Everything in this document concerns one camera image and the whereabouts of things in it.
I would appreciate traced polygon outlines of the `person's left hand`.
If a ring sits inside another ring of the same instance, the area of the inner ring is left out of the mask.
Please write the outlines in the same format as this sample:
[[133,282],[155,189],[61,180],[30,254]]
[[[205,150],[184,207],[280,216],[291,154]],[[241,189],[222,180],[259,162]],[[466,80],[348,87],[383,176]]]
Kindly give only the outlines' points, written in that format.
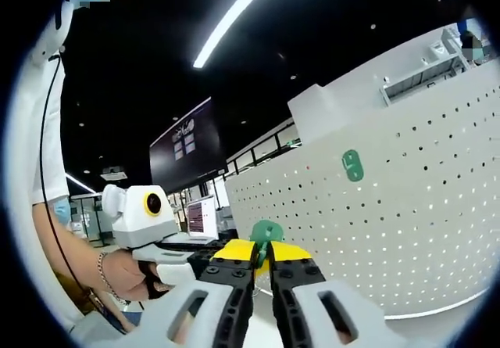
[[135,260],[124,249],[100,253],[98,270],[107,289],[127,301],[157,300],[173,288],[161,283],[155,263]]

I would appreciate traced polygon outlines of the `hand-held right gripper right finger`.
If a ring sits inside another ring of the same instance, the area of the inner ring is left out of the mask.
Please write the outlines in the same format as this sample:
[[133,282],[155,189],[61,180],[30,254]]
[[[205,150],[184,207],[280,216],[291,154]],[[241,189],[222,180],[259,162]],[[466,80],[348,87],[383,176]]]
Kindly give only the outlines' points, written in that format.
[[273,315],[285,347],[394,347],[384,312],[340,281],[328,281],[304,249],[268,249]]

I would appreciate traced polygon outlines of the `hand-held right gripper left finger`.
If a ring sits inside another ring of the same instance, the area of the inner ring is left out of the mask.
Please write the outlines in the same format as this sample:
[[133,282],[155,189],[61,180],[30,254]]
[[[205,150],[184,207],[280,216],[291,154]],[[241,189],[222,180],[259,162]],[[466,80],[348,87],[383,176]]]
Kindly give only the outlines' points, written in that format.
[[175,287],[143,313],[129,347],[179,347],[184,318],[195,312],[183,347],[242,347],[252,316],[258,246],[234,239],[218,251],[200,279]]

